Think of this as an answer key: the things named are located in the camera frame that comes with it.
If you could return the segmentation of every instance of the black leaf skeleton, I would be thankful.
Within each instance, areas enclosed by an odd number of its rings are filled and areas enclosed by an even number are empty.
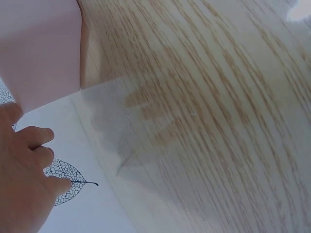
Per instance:
[[[57,197],[54,206],[63,204],[73,199],[78,195],[86,183],[92,183],[98,186],[97,183],[87,182],[82,174],[74,166],[60,159],[54,159],[51,166],[45,168],[43,171],[46,176],[68,178],[71,180],[71,189],[67,193]]]
[[[0,104],[15,102],[8,88],[6,88],[2,79],[0,79]],[[16,124],[12,126],[13,130],[16,129]]]

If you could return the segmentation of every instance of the wooden table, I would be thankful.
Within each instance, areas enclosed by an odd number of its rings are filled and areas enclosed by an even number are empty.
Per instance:
[[[310,231],[311,20],[295,1],[79,4],[82,86],[100,85],[73,101],[138,232]]]

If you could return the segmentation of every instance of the pink paper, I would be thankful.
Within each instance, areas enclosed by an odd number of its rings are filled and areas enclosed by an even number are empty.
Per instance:
[[[0,76],[28,112],[79,90],[76,0],[2,0]]]

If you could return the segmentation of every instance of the wood grain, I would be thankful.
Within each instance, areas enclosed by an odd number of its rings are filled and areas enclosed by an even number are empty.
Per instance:
[[[295,1],[79,0],[72,97],[138,232],[309,232],[311,22]]]

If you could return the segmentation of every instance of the hand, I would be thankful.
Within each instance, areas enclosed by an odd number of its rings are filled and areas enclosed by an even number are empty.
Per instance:
[[[15,103],[0,105],[0,233],[35,233],[47,219],[56,197],[71,187],[69,179],[46,177],[54,153],[43,147],[51,129],[12,130],[23,113]]]

